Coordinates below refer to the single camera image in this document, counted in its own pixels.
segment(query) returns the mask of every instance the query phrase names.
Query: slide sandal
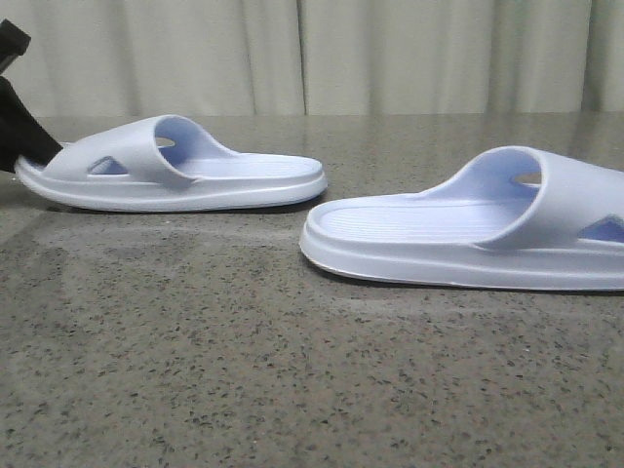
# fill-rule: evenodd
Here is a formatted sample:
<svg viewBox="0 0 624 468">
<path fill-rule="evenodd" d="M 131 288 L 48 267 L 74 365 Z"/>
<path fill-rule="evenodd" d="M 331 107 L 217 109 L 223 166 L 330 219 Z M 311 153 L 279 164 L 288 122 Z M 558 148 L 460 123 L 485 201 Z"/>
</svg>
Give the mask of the slide sandal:
<svg viewBox="0 0 624 468">
<path fill-rule="evenodd" d="M 541 182 L 528 182 L 535 173 Z M 367 280 L 624 290 L 623 219 L 624 173 L 506 146 L 420 193 L 319 205 L 300 246 L 319 267 Z"/>
<path fill-rule="evenodd" d="M 19 157 L 15 169 L 19 179 L 39 195 L 99 211 L 190 212 L 287 205 L 316 197 L 328 184 L 319 161 L 238 153 L 176 115 L 87 136 L 66 145 L 47 165 Z"/>
</svg>

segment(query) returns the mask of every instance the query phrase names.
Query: white curtain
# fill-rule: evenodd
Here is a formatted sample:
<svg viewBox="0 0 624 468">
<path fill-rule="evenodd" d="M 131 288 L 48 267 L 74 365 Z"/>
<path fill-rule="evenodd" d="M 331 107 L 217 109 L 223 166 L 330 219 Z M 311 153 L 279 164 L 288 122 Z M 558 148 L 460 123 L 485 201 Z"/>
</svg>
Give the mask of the white curtain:
<svg viewBox="0 0 624 468">
<path fill-rule="evenodd" d="M 55 115 L 624 110 L 624 0 L 0 0 Z"/>
</svg>

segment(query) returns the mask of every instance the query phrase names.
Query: black object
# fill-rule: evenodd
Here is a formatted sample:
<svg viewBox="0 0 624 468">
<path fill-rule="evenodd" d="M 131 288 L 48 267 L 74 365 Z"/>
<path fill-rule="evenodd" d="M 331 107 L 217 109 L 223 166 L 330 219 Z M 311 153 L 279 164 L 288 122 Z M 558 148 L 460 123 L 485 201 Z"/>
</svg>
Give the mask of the black object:
<svg viewBox="0 0 624 468">
<path fill-rule="evenodd" d="M 30 44 L 30 36 L 8 19 L 0 22 L 0 73 L 17 58 L 23 56 Z"/>
<path fill-rule="evenodd" d="M 12 173 L 20 155 L 47 165 L 62 146 L 46 132 L 0 76 L 0 171 Z"/>
<path fill-rule="evenodd" d="M 0 23 L 0 73 L 23 55 L 29 42 L 30 36 L 7 19 Z M 45 166 L 61 149 L 30 115 L 9 80 L 0 76 L 0 171 L 14 172 L 20 155 Z"/>
</svg>

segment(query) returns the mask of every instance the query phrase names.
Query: triangular cutout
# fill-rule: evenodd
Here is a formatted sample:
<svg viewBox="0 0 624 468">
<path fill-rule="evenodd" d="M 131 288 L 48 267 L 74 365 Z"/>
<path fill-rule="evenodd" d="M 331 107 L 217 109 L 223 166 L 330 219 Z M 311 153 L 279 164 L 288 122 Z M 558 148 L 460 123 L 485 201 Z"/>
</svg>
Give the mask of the triangular cutout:
<svg viewBox="0 0 624 468">
<path fill-rule="evenodd" d="M 624 220 L 618 216 L 607 216 L 578 233 L 581 239 L 624 243 Z"/>
<path fill-rule="evenodd" d="M 110 156 L 101 158 L 89 168 L 89 174 L 95 176 L 119 176 L 127 173 L 128 170 Z"/>
</svg>

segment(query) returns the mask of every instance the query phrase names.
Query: granite countertop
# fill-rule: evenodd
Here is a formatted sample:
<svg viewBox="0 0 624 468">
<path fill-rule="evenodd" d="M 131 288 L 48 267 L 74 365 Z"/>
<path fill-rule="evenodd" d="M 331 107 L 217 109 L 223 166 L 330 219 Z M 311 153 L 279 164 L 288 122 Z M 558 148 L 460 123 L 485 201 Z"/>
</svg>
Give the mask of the granite countertop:
<svg viewBox="0 0 624 468">
<path fill-rule="evenodd" d="M 320 201 L 420 191 L 498 145 L 624 170 L 624 114 L 196 120 L 321 160 L 330 189 L 100 214 L 0 174 L 2 466 L 622 466 L 623 295 L 368 284 L 297 238 Z"/>
</svg>

